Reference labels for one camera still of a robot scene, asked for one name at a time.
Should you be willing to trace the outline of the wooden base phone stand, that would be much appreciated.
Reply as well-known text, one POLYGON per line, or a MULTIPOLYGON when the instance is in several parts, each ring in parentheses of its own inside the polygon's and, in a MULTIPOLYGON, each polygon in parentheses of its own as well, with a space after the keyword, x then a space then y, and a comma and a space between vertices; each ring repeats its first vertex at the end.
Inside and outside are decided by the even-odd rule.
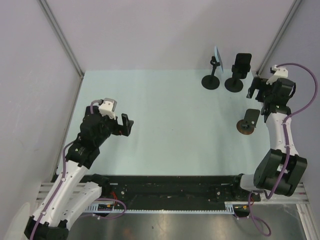
POLYGON ((243 135, 251 135, 256 128, 259 116, 259 109, 247 109, 244 118, 239 120, 236 124, 237 130, 243 135))

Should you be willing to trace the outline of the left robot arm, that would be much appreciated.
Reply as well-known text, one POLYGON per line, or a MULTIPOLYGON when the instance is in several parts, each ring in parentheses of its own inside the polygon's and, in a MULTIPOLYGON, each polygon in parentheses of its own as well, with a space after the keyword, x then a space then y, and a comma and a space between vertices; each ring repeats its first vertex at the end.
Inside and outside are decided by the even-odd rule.
POLYGON ((75 188, 100 154, 100 146, 111 135, 128 137, 133 120, 115 114, 117 102, 94 100, 85 109, 79 133, 62 151, 62 171, 40 206, 29 217, 24 234, 29 240, 65 240, 76 220, 97 199, 110 196, 107 177, 94 174, 84 188, 72 197, 75 188))

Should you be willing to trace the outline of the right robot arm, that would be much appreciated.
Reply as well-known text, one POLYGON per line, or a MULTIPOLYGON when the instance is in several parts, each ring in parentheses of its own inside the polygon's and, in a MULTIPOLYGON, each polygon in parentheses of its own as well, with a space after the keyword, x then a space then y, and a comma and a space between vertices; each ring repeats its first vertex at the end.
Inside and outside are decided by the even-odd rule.
POLYGON ((247 98, 258 91, 256 100, 262 103, 261 115, 269 132, 270 149, 253 174, 242 174, 239 183, 230 188, 231 196, 242 201, 249 191, 290 197, 307 168, 307 159, 299 156, 294 145, 288 101, 296 92, 296 83, 280 77, 268 84, 267 79, 254 77, 247 98))

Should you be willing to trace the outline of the black phone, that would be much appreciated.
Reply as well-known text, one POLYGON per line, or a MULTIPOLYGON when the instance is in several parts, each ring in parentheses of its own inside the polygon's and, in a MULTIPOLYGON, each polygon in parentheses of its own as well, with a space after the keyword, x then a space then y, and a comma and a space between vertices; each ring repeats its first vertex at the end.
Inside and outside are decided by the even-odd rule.
POLYGON ((251 69, 251 53, 238 53, 235 58, 235 67, 238 69, 238 72, 248 73, 251 69))

